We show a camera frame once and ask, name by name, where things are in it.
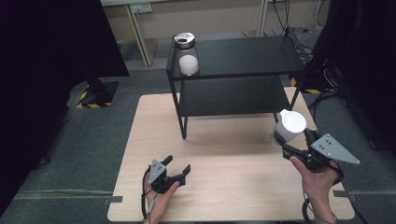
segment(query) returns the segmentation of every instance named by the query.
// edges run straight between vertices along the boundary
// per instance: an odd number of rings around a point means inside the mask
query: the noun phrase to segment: metal plate
[[[317,152],[330,159],[361,164],[346,148],[344,148],[331,135],[326,133],[311,145]]]
[[[163,172],[166,171],[166,166],[157,160],[152,160],[151,169],[149,170],[148,182],[152,184]]]

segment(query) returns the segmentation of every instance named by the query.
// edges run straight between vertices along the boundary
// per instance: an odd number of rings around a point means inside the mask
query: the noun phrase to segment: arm
[[[145,224],[159,224],[163,215],[168,208],[169,202],[176,192],[178,186],[180,185],[179,182],[175,182],[171,188],[165,192],[165,194],[157,194],[154,190],[152,190],[151,185],[149,184],[149,175],[146,176],[146,192],[147,194],[147,201],[148,204],[155,199],[155,203],[151,212],[148,214],[148,217],[145,220]]]
[[[321,173],[312,173],[297,158],[291,157],[290,161],[301,174],[303,190],[312,204],[315,221],[318,224],[336,223],[330,208],[329,191],[338,174],[332,169],[326,169]]]

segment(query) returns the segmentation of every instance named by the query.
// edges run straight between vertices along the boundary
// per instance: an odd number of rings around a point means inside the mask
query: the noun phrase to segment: black shelf
[[[173,38],[166,73],[183,139],[188,117],[292,110],[300,86],[289,103],[279,75],[297,77],[299,83],[304,80],[305,66],[295,44],[304,52],[289,28],[284,36],[197,41],[199,72],[185,76],[180,73]],[[179,98],[177,81],[181,82]]]
[[[174,45],[171,46],[167,73],[174,81],[190,79],[300,75],[304,64],[288,36],[270,36],[196,43],[199,74],[180,73]]]
[[[289,101],[278,76],[183,81],[180,116],[280,112]]]

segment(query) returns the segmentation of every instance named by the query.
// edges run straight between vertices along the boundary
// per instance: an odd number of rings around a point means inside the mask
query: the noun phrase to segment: wooden table
[[[294,88],[285,89],[288,97]],[[315,124],[301,95],[294,111],[303,114],[307,127]],[[193,117],[189,138],[180,138],[171,94],[140,98],[111,203],[111,221],[141,221],[142,176],[152,159],[173,155],[168,175],[188,165],[187,184],[179,188],[163,221],[302,220],[304,201],[300,174],[282,158],[270,141],[273,114]],[[306,149],[300,134],[290,145]],[[332,190],[344,190],[338,184]],[[354,217],[348,198],[334,197],[332,210],[339,219]]]

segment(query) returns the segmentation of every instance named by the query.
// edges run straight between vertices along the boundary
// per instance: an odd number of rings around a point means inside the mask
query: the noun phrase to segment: black curtain
[[[0,1],[0,216],[49,150],[71,89],[127,76],[99,0]]]

